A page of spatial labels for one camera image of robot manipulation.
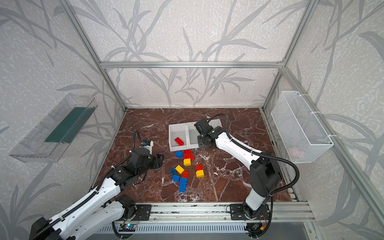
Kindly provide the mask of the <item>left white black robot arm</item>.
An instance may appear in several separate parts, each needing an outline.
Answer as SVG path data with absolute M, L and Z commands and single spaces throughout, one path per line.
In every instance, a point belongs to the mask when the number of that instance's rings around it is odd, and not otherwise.
M 107 171 L 102 181 L 80 200 L 50 219 L 41 217 L 32 227 L 31 240 L 84 240 L 107 223 L 135 218 L 136 203 L 121 192 L 148 170 L 162 167 L 164 155 L 140 147 Z

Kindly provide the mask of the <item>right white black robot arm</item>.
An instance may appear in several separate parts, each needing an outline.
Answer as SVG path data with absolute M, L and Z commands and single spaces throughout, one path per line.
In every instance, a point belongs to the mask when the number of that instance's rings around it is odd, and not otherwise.
M 216 147 L 240 161 L 250 172 L 251 187 L 249 195 L 243 202 L 246 218 L 257 217 L 263 205 L 272 201 L 273 196 L 294 186 L 300 178 L 300 170 L 293 162 L 276 157 L 271 152 L 261 152 L 240 142 L 227 128 L 212 127 L 210 120 L 200 120 L 194 124 L 197 129 L 198 143 L 201 147 Z M 279 163 L 291 166 L 295 171 L 294 179 L 285 186 L 278 187 L 282 180 Z

